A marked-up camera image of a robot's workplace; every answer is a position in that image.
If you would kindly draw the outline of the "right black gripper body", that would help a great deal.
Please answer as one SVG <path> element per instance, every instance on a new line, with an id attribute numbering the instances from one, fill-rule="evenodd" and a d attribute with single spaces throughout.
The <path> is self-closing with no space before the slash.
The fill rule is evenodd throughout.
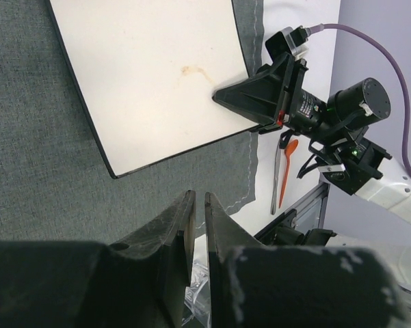
<path id="1" fill-rule="evenodd" d="M 288 107 L 280 112 L 280 123 L 320 144 L 357 141 L 369 125 L 385 120 L 391 113 L 388 94 L 374 78 L 366 78 L 351 87 L 339 90 L 324 102 L 302 89 L 308 68 L 302 60 L 283 57 L 289 65 Z"/>

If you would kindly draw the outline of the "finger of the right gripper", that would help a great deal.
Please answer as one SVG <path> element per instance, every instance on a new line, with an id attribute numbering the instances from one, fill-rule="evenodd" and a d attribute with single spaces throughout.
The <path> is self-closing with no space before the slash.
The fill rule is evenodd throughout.
<path id="1" fill-rule="evenodd" d="M 289 53 L 278 56 L 273 64 L 265 64 L 258 72 L 234 85 L 218 89 L 215 103 L 253 121 L 260 129 L 280 128 L 279 115 L 290 97 L 294 57 Z"/>

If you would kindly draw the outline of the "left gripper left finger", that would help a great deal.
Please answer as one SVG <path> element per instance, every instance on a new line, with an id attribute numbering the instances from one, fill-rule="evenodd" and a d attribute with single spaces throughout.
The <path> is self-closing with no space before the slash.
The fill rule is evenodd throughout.
<path id="1" fill-rule="evenodd" d="M 0 241 L 0 327 L 180 327 L 196 194 L 115 243 Z"/>

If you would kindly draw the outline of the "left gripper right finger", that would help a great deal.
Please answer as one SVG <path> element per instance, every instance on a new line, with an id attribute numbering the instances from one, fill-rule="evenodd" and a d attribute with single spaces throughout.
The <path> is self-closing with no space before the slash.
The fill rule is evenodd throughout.
<path id="1" fill-rule="evenodd" d="M 361 247 L 266 246 L 204 201 L 213 327 L 409 327 L 384 261 Z"/>

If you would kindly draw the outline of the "clear plastic cup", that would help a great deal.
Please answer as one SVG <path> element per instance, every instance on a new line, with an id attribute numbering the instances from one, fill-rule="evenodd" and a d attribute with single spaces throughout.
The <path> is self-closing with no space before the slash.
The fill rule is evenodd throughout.
<path id="1" fill-rule="evenodd" d="M 211 291 L 208 266 L 193 262 L 191 284 L 185 289 L 181 327 L 211 327 Z"/>

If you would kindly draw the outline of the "white square plate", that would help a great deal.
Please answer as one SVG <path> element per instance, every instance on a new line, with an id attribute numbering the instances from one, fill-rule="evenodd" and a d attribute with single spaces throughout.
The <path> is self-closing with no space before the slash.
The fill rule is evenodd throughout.
<path id="1" fill-rule="evenodd" d="M 49 1 L 109 174 L 246 131 L 215 103 L 247 76 L 230 1 Z"/>

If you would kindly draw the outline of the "dark grey cloth placemat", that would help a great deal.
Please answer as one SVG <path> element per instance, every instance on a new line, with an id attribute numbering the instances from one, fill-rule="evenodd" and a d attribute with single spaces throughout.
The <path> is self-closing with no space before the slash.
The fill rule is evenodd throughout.
<path id="1" fill-rule="evenodd" d="M 228 214 L 256 199 L 258 137 L 241 133 L 113 179 L 102 160 L 43 1 L 0 1 L 0 240 L 112 243 L 180 193 Z"/>

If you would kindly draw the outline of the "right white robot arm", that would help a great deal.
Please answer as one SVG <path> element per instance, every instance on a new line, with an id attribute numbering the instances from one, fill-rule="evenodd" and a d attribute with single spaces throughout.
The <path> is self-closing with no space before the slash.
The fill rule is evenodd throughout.
<path id="1" fill-rule="evenodd" d="M 349 195 L 373 202 L 411 224 L 411 174 L 365 137 L 390 115 L 386 90 L 365 79 L 322 101 L 302 87 L 307 66 L 285 53 L 253 77 L 217 90 L 213 100 L 255 122 L 262 133 L 280 131 L 279 150 L 292 137 L 308 139 L 310 157 L 297 177 L 318 171 Z"/>

